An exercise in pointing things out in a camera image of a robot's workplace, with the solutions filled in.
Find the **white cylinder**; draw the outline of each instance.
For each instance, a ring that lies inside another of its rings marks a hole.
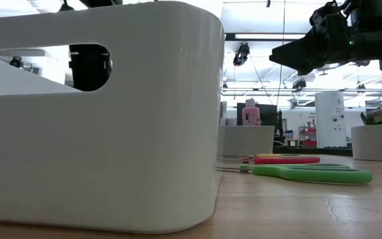
[[[351,129],[353,158],[382,161],[382,125],[363,125]]]

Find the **green scissors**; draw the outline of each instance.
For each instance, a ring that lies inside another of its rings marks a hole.
[[[251,171],[254,175],[316,183],[367,184],[372,181],[368,170],[335,164],[256,165]]]

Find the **wooden table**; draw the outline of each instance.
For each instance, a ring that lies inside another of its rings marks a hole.
[[[225,172],[212,217],[184,232],[139,236],[0,224],[0,239],[382,239],[382,162],[322,156],[322,163],[343,163],[369,169],[374,181],[366,186],[324,185]]]

